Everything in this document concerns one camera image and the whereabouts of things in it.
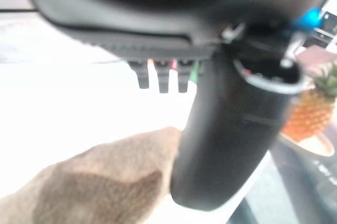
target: tan cloth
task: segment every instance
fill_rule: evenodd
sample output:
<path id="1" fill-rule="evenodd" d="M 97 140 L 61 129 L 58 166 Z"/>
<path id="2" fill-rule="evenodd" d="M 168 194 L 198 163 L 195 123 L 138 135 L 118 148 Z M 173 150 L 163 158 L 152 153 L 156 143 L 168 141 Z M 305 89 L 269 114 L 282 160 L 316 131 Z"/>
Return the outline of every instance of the tan cloth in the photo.
<path id="1" fill-rule="evenodd" d="M 179 138 L 166 128 L 49 166 L 0 200 L 0 223 L 142 223 L 168 193 Z"/>

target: blue light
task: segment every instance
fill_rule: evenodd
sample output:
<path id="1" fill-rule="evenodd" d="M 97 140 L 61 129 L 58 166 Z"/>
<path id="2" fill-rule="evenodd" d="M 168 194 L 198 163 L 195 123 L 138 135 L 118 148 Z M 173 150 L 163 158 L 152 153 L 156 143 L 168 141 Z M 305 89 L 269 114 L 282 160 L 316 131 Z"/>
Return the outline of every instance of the blue light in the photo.
<path id="1" fill-rule="evenodd" d="M 320 19 L 321 10 L 319 8 L 313 8 L 309 10 L 305 15 L 298 19 L 294 25 L 298 28 L 314 29 L 322 25 L 322 19 Z"/>

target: orange pineapple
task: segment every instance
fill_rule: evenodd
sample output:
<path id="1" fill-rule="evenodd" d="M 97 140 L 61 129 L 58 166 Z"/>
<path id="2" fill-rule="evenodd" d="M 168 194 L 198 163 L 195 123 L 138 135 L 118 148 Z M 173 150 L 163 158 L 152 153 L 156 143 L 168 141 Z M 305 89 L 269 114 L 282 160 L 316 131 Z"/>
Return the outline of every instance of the orange pineapple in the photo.
<path id="1" fill-rule="evenodd" d="M 315 87 L 304 91 L 282 133 L 295 141 L 316 135 L 330 122 L 337 96 L 337 64 L 327 74 L 313 77 Z"/>

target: black grip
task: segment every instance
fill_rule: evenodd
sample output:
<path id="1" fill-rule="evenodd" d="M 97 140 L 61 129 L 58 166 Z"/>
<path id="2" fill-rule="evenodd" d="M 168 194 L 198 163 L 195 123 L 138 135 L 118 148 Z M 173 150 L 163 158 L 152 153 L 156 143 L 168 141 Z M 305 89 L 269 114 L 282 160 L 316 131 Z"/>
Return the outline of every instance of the black grip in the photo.
<path id="1" fill-rule="evenodd" d="M 230 199 L 283 126 L 301 82 L 289 60 L 241 62 L 223 51 L 209 60 L 173 168 L 174 201 L 213 210 Z"/>

